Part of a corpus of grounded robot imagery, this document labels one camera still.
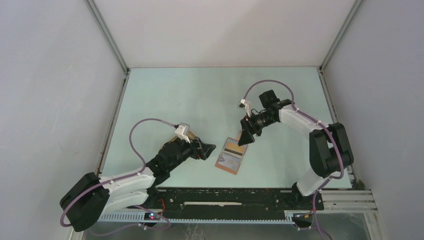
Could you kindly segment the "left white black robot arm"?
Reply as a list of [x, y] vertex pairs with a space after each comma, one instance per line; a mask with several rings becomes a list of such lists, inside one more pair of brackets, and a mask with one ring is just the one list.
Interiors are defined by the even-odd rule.
[[59, 202], [60, 224], [82, 232], [101, 216], [131, 206], [153, 208], [158, 202], [154, 188], [171, 176], [171, 171], [191, 158], [207, 160], [216, 145], [199, 137], [190, 142], [177, 137], [166, 142], [145, 166], [115, 176], [83, 175]]

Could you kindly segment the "white VIP credit card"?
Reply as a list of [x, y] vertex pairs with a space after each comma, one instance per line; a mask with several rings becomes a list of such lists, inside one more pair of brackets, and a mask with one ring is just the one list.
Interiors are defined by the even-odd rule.
[[223, 154], [218, 160], [217, 164], [221, 167], [225, 167], [233, 171], [238, 171], [241, 163], [242, 163], [241, 158], [234, 157], [232, 155]]

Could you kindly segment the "tan credit card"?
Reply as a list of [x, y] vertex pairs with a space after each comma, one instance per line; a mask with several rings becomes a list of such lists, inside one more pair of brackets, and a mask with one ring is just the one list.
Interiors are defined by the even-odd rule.
[[228, 139], [224, 145], [224, 151], [232, 155], [244, 156], [247, 151], [247, 145], [239, 146], [237, 141]]

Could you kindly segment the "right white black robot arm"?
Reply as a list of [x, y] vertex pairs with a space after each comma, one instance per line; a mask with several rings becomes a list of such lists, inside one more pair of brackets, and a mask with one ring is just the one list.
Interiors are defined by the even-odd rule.
[[262, 134], [263, 128], [274, 124], [286, 124], [304, 134], [309, 142], [309, 164], [306, 174], [294, 185], [291, 204], [297, 209], [304, 209], [311, 202], [311, 196], [324, 183], [336, 178], [336, 172], [344, 169], [354, 161], [345, 127], [337, 122], [326, 124], [302, 112], [290, 99], [277, 98], [273, 90], [259, 95], [263, 110], [254, 113], [251, 104], [242, 98], [238, 104], [246, 115], [240, 120], [241, 134], [239, 146], [252, 144], [255, 137]]

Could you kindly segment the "yellow oval tray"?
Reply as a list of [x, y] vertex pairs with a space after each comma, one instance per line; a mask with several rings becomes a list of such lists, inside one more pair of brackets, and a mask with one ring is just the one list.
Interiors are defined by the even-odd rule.
[[169, 140], [170, 142], [176, 141], [177, 139], [179, 139], [184, 142], [191, 143], [196, 138], [194, 133], [192, 133], [191, 131], [176, 130], [174, 133], [175, 133], [175, 136]]

